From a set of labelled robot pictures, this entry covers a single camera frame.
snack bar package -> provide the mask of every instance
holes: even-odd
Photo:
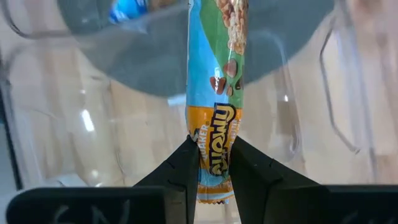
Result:
[[[201,154],[198,201],[233,196],[229,155],[242,117],[247,0],[190,0],[187,126]]]

wooden floor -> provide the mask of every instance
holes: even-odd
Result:
[[[35,2],[56,7],[51,0]],[[319,55],[332,16],[286,66],[245,86],[239,135],[321,183],[398,183],[398,31],[388,29],[398,5],[394,0],[379,4],[369,11],[350,3],[357,49],[348,38],[352,30],[337,22],[323,54],[326,85]],[[31,29],[63,27],[56,9],[35,14],[25,6],[13,5],[31,18]],[[4,55],[31,42],[13,34],[4,21],[0,28]],[[107,79],[73,40],[66,47],[25,49],[15,58],[9,79],[26,186],[68,174],[78,174],[91,186],[133,185],[187,134],[185,105],[170,105],[166,98]],[[197,223],[239,220],[234,201],[198,205],[196,218]]]

chewy logo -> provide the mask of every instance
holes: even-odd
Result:
[[[215,103],[214,107],[210,124],[213,128],[209,143],[210,173],[221,176],[228,169],[226,143],[229,124],[235,119],[236,108],[227,103]]]

black plastic part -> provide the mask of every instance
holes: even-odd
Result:
[[[48,188],[16,196],[8,224],[172,223],[193,224],[199,150],[188,138],[133,188]]]
[[[187,223],[192,224],[198,190],[199,153],[196,143],[191,140],[190,136],[187,136],[187,140],[166,161],[135,186],[161,184],[167,188],[184,191]]]
[[[134,187],[30,190],[11,201],[7,222],[193,224],[198,168],[188,137]],[[242,224],[398,223],[397,186],[320,185],[239,137],[230,174]]]
[[[320,185],[239,137],[230,174],[242,224],[398,223],[398,186]]]

clear plastic container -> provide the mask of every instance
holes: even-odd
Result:
[[[5,21],[21,37],[66,37],[94,34],[114,26],[109,12],[114,0],[0,0]],[[153,0],[150,10],[182,1]]]
[[[358,2],[336,0],[315,22],[289,23],[281,12],[299,11],[296,1],[249,11],[239,135],[323,184],[398,182],[397,3],[381,0],[366,21]],[[179,4],[6,56],[1,84],[26,187],[132,186],[184,141],[186,16]],[[267,19],[278,22],[258,22]],[[146,33],[129,29],[143,21]],[[301,28],[308,37],[292,43]],[[239,223],[233,200],[197,205],[195,218]]]

